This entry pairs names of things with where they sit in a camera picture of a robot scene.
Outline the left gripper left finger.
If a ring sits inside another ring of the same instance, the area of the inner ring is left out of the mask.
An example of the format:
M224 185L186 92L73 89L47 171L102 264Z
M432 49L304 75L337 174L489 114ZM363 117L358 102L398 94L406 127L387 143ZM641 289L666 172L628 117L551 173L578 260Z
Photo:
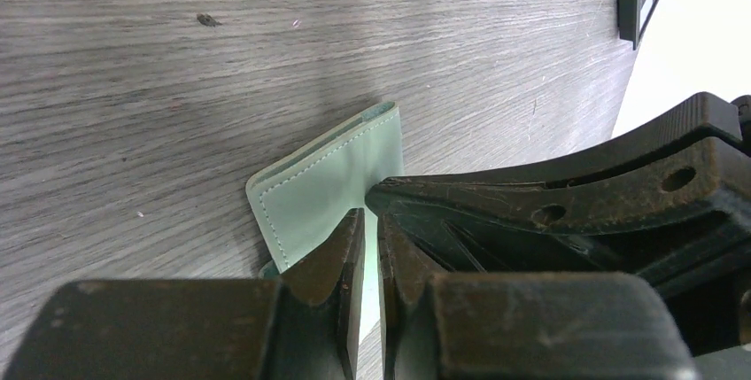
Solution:
M7 379L353 379L364 220L272 279L85 280L56 290Z

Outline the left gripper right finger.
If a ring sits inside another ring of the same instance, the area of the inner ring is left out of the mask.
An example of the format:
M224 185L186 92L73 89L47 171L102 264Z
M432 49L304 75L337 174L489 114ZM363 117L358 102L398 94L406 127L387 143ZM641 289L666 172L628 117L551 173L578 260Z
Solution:
M697 379L668 308L622 273L458 273L378 222L387 379Z

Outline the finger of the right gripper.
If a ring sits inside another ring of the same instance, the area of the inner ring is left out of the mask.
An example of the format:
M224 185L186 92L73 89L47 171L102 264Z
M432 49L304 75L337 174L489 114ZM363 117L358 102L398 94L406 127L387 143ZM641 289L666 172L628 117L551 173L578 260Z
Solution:
M695 355L750 342L750 98L700 92L556 159L366 195L450 271L638 275Z

